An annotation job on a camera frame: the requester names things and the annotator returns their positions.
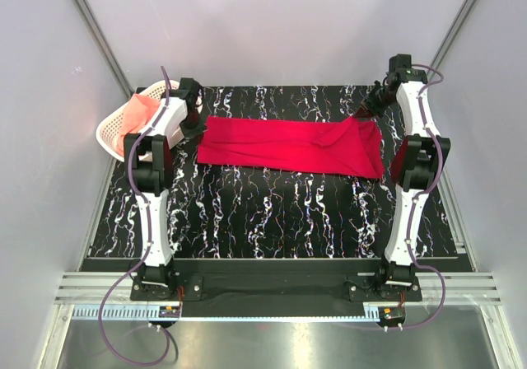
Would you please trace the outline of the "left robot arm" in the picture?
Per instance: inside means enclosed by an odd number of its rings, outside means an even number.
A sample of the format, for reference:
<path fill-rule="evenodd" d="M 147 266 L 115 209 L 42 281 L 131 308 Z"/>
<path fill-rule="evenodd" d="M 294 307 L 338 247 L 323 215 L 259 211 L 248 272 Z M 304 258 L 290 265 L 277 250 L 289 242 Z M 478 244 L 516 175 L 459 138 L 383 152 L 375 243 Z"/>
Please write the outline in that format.
<path fill-rule="evenodd" d="M 142 260 L 147 267 L 165 267 L 172 260 L 167 230 L 174 173 L 171 149 L 204 132 L 202 98 L 203 87 L 184 77 L 177 85 L 164 81 L 159 100 L 134 94 L 124 107 L 118 149 L 138 202 Z"/>

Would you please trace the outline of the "red t-shirt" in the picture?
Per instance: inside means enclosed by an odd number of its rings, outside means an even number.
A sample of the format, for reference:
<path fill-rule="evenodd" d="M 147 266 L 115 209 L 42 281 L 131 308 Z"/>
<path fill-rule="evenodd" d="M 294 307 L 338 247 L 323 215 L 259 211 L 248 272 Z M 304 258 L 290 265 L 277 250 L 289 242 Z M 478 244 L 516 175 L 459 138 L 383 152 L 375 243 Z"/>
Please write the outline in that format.
<path fill-rule="evenodd" d="M 378 180 L 385 172 L 375 122 L 207 118 L 197 162 Z"/>

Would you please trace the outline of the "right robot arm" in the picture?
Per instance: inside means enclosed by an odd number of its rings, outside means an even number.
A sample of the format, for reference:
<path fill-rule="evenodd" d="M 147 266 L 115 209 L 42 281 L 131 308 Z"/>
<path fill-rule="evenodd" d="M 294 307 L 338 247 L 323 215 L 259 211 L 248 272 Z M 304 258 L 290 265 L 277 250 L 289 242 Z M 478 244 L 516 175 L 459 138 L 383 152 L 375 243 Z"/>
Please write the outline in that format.
<path fill-rule="evenodd" d="M 443 79 L 437 70 L 414 63 L 411 55 L 396 54 L 389 59 L 384 80 L 374 83 L 354 114 L 358 119 L 379 118 L 398 105 L 403 115 L 405 137 L 390 169 L 396 188 L 393 226 L 373 282 L 376 295 L 387 301 L 414 284 L 422 210 L 450 151 L 450 140 L 441 136 L 428 101 L 429 88 Z"/>

